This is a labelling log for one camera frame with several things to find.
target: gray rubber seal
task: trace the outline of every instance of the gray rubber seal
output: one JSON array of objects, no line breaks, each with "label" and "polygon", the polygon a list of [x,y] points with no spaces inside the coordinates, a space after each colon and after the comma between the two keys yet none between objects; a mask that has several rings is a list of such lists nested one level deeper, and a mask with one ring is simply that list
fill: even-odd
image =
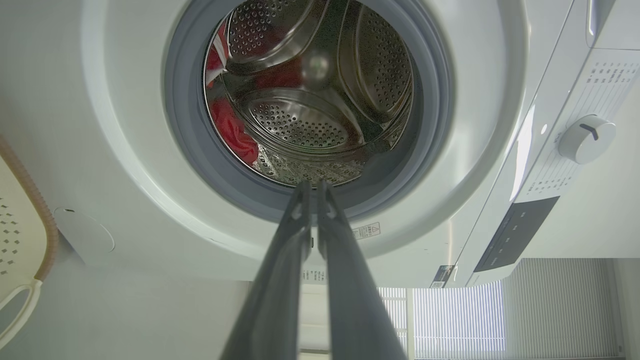
[{"label": "gray rubber seal", "polygon": [[[241,0],[194,0],[180,19],[167,52],[164,96],[175,139],[202,179],[235,206],[279,222],[294,189],[258,176],[240,163],[212,128],[205,107],[205,50],[219,21]],[[415,0],[363,0],[402,36],[415,73],[413,108],[393,151],[371,159],[362,176],[336,187],[354,220],[401,199],[433,162],[451,116],[452,79],[444,45],[423,4]]]}]

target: metal tongs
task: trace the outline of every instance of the metal tongs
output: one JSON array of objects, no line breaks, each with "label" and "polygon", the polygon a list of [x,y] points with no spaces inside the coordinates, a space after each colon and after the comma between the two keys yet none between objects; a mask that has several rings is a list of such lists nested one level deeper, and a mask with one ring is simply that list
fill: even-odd
[{"label": "metal tongs", "polygon": [[[221,360],[296,360],[302,263],[311,248],[312,190],[291,196]],[[324,180],[317,189],[319,250],[327,262],[333,360],[406,360],[349,221]]]}]

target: vertical blind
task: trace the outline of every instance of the vertical blind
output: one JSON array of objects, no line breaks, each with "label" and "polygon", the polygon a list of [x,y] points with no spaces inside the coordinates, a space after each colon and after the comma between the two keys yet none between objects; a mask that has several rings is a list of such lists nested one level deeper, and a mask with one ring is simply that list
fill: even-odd
[{"label": "vertical blind", "polygon": [[415,359],[615,357],[610,285],[604,259],[524,259],[491,284],[380,295]]}]

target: white dial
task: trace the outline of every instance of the white dial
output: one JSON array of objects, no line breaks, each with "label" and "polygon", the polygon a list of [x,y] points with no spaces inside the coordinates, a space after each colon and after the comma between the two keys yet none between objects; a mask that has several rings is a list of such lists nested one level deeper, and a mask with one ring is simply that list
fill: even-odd
[{"label": "white dial", "polygon": [[587,115],[566,130],[558,151],[565,158],[586,164],[604,154],[615,137],[615,124],[596,115]]}]

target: sticker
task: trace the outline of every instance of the sticker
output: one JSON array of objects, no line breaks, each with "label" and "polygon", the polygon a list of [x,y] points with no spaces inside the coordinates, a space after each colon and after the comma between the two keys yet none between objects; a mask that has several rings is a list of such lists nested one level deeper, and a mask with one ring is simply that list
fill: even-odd
[{"label": "sticker", "polygon": [[357,227],[353,229],[353,237],[356,240],[362,238],[370,238],[371,236],[380,235],[380,223],[375,222],[373,224]]},{"label": "sticker", "polygon": [[324,270],[302,270],[302,281],[306,284],[322,284],[326,281]]},{"label": "sticker", "polygon": [[441,265],[438,268],[438,272],[436,273],[436,276],[433,278],[433,281],[431,282],[431,286],[429,288],[430,289],[444,288],[445,284],[449,280],[449,277],[451,276],[451,272],[453,272],[453,268],[455,267],[456,265]]}]

